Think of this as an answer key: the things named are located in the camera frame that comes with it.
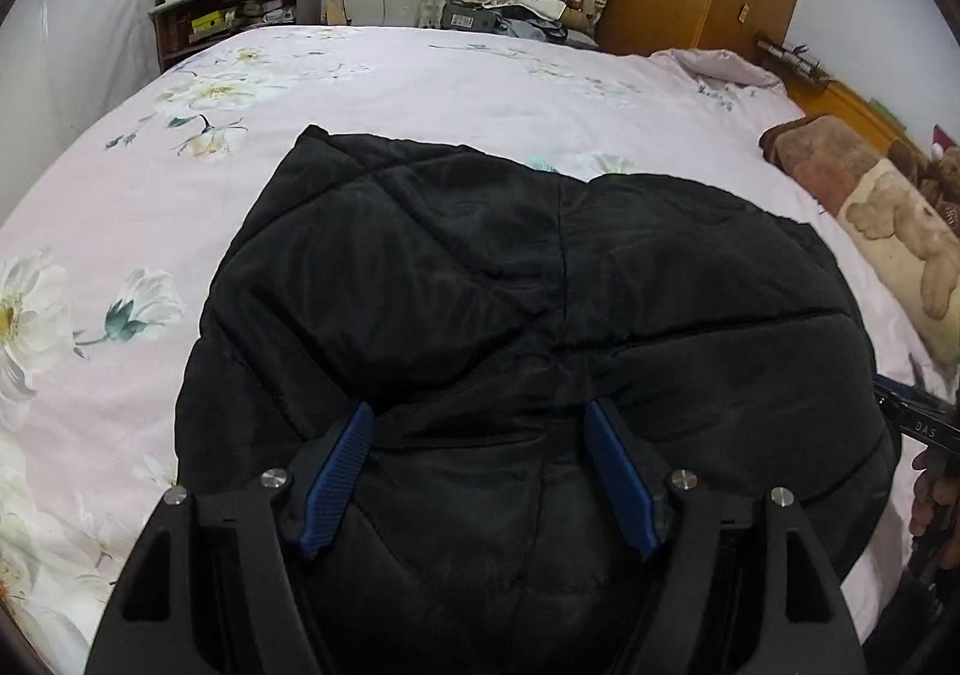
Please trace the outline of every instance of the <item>silver bolt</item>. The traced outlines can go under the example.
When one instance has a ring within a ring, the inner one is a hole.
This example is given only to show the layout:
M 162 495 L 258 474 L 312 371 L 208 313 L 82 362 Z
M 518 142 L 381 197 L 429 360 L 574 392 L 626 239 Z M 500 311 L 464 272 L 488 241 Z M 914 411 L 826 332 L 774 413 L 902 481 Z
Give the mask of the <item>silver bolt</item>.
M 286 469 L 267 469 L 260 476 L 260 484 L 264 488 L 282 488 L 289 477 Z
M 673 483 L 673 487 L 679 488 L 681 491 L 693 490 L 697 487 L 699 481 L 697 475 L 690 472 L 689 469 L 677 469 L 670 475 L 670 482 Z
M 790 488 L 776 486 L 773 491 L 770 491 L 770 500 L 778 507 L 789 507 L 793 504 L 793 491 L 790 491 Z
M 184 486 L 171 486 L 163 492 L 163 503 L 176 507 L 178 504 L 184 504 L 187 496 L 190 496 L 190 491 L 187 491 Z

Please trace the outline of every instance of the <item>black quilted jacket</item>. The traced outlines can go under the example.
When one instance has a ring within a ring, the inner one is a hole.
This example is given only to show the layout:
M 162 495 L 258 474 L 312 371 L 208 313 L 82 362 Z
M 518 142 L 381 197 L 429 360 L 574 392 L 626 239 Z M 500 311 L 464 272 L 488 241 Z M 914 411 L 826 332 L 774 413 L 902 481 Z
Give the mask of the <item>black quilted jacket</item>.
M 377 413 L 337 541 L 295 577 L 346 675 L 607 669 L 651 575 L 584 457 L 595 397 L 717 487 L 791 488 L 841 575 L 895 465 L 827 248 L 667 176 L 310 127 L 200 334 L 176 407 L 195 491 L 284 466 L 351 401 Z

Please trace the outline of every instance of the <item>floral bedspread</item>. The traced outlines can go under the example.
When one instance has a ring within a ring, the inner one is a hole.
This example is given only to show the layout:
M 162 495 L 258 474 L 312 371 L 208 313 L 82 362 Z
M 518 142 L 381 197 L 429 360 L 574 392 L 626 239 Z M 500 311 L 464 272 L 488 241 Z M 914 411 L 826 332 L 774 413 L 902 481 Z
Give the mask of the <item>floral bedspread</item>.
M 928 369 L 850 239 L 766 164 L 800 116 L 729 53 L 614 58 L 500 36 L 261 29 L 179 64 L 90 128 L 0 229 L 0 602 L 56 673 L 80 673 L 124 560 L 176 477 L 173 418 L 230 239 L 306 125 L 464 143 L 591 179 L 672 173 L 813 224 L 837 255 L 880 371 Z M 861 635 L 908 555 L 904 463 L 844 584 Z

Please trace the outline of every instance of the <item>blue gripper pad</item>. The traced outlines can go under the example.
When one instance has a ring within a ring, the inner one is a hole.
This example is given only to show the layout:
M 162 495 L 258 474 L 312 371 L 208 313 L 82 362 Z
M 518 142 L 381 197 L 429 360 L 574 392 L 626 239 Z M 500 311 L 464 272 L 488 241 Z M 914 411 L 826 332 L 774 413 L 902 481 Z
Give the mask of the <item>blue gripper pad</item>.
M 304 506 L 304 531 L 297 545 L 308 559 L 333 543 L 357 477 L 373 442 L 373 410 L 360 404 L 323 463 Z
M 661 547 L 656 506 L 630 455 L 596 401 L 584 412 L 584 442 L 627 545 L 648 559 Z

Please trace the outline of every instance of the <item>brown blanket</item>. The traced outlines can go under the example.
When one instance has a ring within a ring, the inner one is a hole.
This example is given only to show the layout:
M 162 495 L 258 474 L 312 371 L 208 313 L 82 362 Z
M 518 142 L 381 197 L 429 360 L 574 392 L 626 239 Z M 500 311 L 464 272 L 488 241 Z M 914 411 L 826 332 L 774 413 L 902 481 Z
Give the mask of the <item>brown blanket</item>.
M 930 355 L 960 362 L 960 241 L 914 187 L 916 167 L 910 180 L 846 122 L 826 115 L 771 128 L 760 146 L 847 231 Z

